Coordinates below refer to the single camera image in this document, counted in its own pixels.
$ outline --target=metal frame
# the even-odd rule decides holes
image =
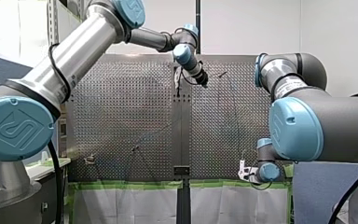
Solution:
[[[59,42],[57,0],[48,0],[48,43]]]

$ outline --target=black cable tie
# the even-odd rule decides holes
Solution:
[[[65,84],[65,87],[67,89],[65,98],[61,102],[61,103],[64,103],[64,102],[68,101],[69,97],[71,96],[71,86],[69,85],[68,80],[66,80],[66,77],[63,75],[61,70],[57,67],[57,64],[55,63],[54,58],[53,58],[53,49],[55,47],[57,47],[58,45],[59,45],[59,43],[53,44],[48,48],[48,57],[50,58],[51,68],[54,70],[54,73],[61,78],[61,80],[63,81],[63,83]]]

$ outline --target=metal rod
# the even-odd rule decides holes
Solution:
[[[140,28],[131,31],[129,43],[161,50],[167,44],[167,36],[156,31]]]
[[[196,0],[196,26],[199,29],[197,54],[201,54],[201,1]]]

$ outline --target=gray panel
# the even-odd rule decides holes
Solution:
[[[269,96],[255,87],[254,56],[202,56],[208,89],[193,88],[191,178],[235,178],[243,150],[248,165],[256,142],[268,137]],[[222,77],[218,74],[227,72]]]
[[[295,223],[327,223],[333,206],[357,179],[358,164],[300,162],[294,175]]]
[[[68,109],[72,181],[172,179],[170,60],[105,55],[82,79]]]

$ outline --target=wire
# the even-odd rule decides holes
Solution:
[[[57,210],[56,210],[56,220],[55,223],[60,224],[62,219],[62,172],[60,168],[60,162],[58,160],[57,152],[54,148],[51,140],[48,142],[48,151],[50,152],[51,158],[53,160],[54,172],[56,177],[56,190],[57,190]]]
[[[237,113],[237,101],[235,100],[234,88],[232,87],[231,79],[229,78],[229,76],[227,76],[227,80],[228,80],[229,87],[230,87],[230,89],[231,89],[232,103],[234,104],[235,121],[236,121],[236,124],[237,124],[237,139],[238,139],[237,152],[240,152],[240,147],[241,147],[241,129],[240,129],[240,121],[239,121],[238,113]]]
[[[256,187],[254,183],[250,182],[251,183],[251,186],[252,188],[254,189],[257,189],[257,190],[265,190],[265,189],[269,189],[272,185],[272,182],[269,182],[267,186],[265,186],[264,188],[259,188],[259,187]]]
[[[183,79],[185,80],[185,82],[187,82],[188,84],[190,84],[190,85],[192,85],[192,86],[199,86],[199,83],[190,82],[190,81],[185,77],[185,74],[183,74],[183,67],[181,67],[181,71],[180,71],[180,75],[179,75],[179,80],[180,80],[180,77],[183,77]]]
[[[344,205],[344,203],[348,200],[348,198],[353,194],[353,192],[358,188],[358,178],[357,180],[353,183],[353,185],[347,190],[347,192],[345,192],[344,196],[342,196],[342,198],[339,200],[336,209],[334,209],[333,214],[330,217],[330,220],[328,221],[328,224],[334,224],[336,219],[337,219],[337,215],[339,213],[339,211],[341,210],[342,206]]]
[[[179,27],[179,28],[177,28],[177,29],[174,31],[174,33],[176,34],[176,33],[178,33],[178,31],[183,31],[183,30],[184,30],[184,28]]]
[[[141,153],[141,159],[143,161],[143,163],[145,164],[145,168],[147,170],[148,173],[150,173],[150,175],[152,176],[152,178],[155,180],[156,177],[154,176],[153,172],[150,170],[150,166],[149,164],[147,163],[147,161],[145,160],[145,155],[143,153],[143,151],[140,149],[140,145],[145,141],[145,140],[150,140],[152,139],[153,137],[155,136],[158,136],[159,133],[163,133],[163,131],[171,126],[173,126],[174,124],[176,124],[177,122],[179,122],[180,120],[182,120],[182,117],[168,123],[167,125],[163,126],[162,128],[156,130],[156,131],[151,131],[151,132],[147,132],[147,133],[143,133],[137,140],[136,142],[134,143],[134,147],[132,148],[132,153],[129,155],[131,158],[133,158],[133,156],[135,155],[135,152],[136,151],[140,151]],[[128,162],[126,162],[126,174],[124,176],[124,180],[126,179],[129,179],[129,175],[130,175],[130,172],[128,172],[129,169],[131,169],[131,166],[132,166],[132,162],[129,164]]]
[[[252,169],[254,168],[254,166],[256,166],[256,164],[257,164],[257,160],[254,161],[254,163],[252,164],[251,169],[249,170],[249,176],[254,175],[254,174],[252,174]],[[267,186],[265,186],[264,188],[259,188],[259,187],[256,187],[255,184],[254,184],[252,181],[250,181],[250,178],[249,178],[249,183],[251,184],[251,187],[252,187],[252,188],[257,189],[257,190],[269,189],[269,187],[271,187],[271,185],[272,185],[272,181],[271,181],[271,182],[269,182],[269,184],[268,184]]]
[[[173,42],[172,35],[165,31],[161,32],[161,34],[165,35],[165,39],[170,42],[170,46],[168,47],[168,49],[172,49],[175,46],[175,43]]]
[[[246,148],[246,149],[244,149],[244,150],[242,151],[241,160],[244,160],[244,159],[245,159],[245,152],[246,152],[247,150],[248,150],[248,149]]]
[[[63,99],[63,102],[62,102],[62,103],[64,103],[64,102],[68,101],[69,96],[71,95],[71,86],[69,85],[68,80],[66,80],[66,77],[63,75],[61,70],[57,67],[57,64],[55,63],[54,58],[53,58],[53,49],[55,47],[57,47],[58,45],[59,44],[52,44],[48,48],[48,58],[50,59],[51,68],[54,70],[54,73],[61,78],[61,80],[63,81],[63,83],[65,84],[65,87],[67,89],[65,98]]]

